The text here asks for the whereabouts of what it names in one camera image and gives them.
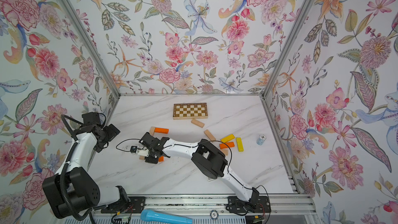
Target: wall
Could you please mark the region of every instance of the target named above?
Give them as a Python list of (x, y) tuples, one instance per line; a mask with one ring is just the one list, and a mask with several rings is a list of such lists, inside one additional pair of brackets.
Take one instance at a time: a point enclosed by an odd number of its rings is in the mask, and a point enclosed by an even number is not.
[(397, 12), (396, 0), (316, 0), (267, 95), (323, 223), (398, 223)]
[(131, 94), (260, 93), (303, 2), (70, 1), (87, 14), (117, 87)]
[(56, 0), (0, 0), (0, 11), (0, 223), (48, 223), (41, 185), (71, 141), (60, 115), (108, 115), (116, 99)]

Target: orange lily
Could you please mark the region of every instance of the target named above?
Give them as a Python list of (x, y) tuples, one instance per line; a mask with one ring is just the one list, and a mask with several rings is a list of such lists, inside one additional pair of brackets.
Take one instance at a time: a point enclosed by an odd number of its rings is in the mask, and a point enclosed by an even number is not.
[(123, 61), (121, 61), (121, 62), (119, 62), (119, 63), (117, 63), (117, 64), (115, 65), (115, 68), (113, 69), (112, 73), (116, 70), (116, 67), (117, 67), (117, 66), (119, 66), (119, 68), (124, 67), (125, 70), (127, 70), (127, 73), (126, 73), (126, 75), (125, 75), (125, 77), (126, 77), (127, 74), (129, 73), (129, 64), (130, 64), (130, 65), (133, 65), (133, 66), (136, 66), (136, 67), (140, 67), (140, 66), (131, 63), (131, 61), (133, 61), (133, 60), (135, 60), (135, 59), (126, 60), (126, 56), (124, 55), (123, 49), (122, 49), (121, 47), (120, 47), (120, 49), (122, 50)]
[(295, 73), (296, 68), (297, 68), (298, 65), (299, 65), (299, 62), (297, 62), (297, 65), (296, 65), (295, 69), (294, 69), (290, 74), (283, 72), (283, 73), (281, 73), (281, 74), (279, 75), (279, 76), (283, 75), (283, 78), (285, 79), (283, 82), (281, 82), (281, 83), (284, 83), (284, 84), (283, 84), (282, 86), (280, 86), (280, 87), (284, 87), (284, 86), (289, 82), (290, 91), (291, 91), (292, 93), (293, 93), (293, 90), (292, 90), (292, 81), (296, 82), (296, 81), (292, 78), (292, 75)]

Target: white marble surface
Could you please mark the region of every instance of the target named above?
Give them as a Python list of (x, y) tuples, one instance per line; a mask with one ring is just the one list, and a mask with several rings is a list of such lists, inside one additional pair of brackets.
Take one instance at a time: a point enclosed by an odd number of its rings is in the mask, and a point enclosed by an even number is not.
[[(209, 118), (199, 119), (204, 128), (190, 119), (173, 120), (174, 103), (206, 102)], [(109, 148), (97, 153), (88, 173), (100, 186), (121, 185), (128, 194), (230, 194), (220, 180), (207, 177), (188, 159), (172, 157), (156, 165), (139, 160), (137, 155), (117, 150), (116, 145), (128, 138), (141, 138), (151, 126), (169, 129), (168, 134), (155, 133), (183, 142), (206, 138), (204, 130), (219, 140), (229, 134), (241, 137), (244, 152), (232, 149), (231, 167), (254, 187), (264, 185), (268, 193), (292, 193), (286, 170), (279, 155), (271, 128), (259, 96), (124, 96), (111, 123), (121, 133)], [(262, 146), (256, 144), (259, 134), (267, 136)], [(138, 140), (119, 146), (130, 150)]]

